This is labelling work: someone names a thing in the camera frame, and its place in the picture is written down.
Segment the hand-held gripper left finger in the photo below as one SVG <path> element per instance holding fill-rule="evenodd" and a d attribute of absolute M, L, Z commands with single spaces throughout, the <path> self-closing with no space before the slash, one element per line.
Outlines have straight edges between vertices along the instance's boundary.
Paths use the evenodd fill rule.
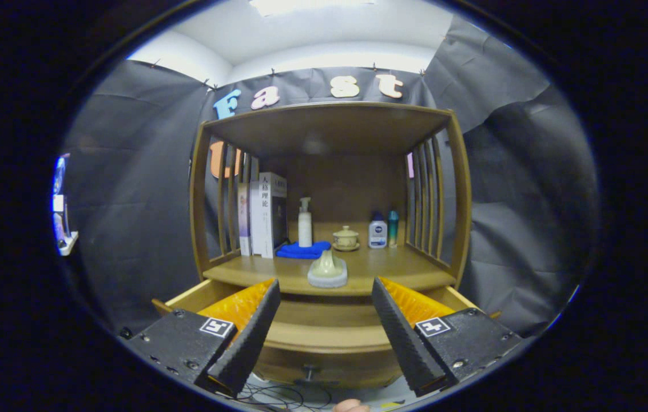
<path fill-rule="evenodd" d="M 279 305 L 279 281 L 268 279 L 201 311 L 175 308 L 128 344 L 172 377 L 235 397 L 257 363 Z"/>

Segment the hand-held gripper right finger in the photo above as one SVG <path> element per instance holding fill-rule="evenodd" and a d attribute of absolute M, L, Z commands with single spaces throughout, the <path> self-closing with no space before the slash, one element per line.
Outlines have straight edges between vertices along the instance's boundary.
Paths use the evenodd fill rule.
<path fill-rule="evenodd" d="M 456 310 L 384 277 L 371 297 L 408 387 L 420 397 L 459 385 L 523 342 L 479 308 Z"/>

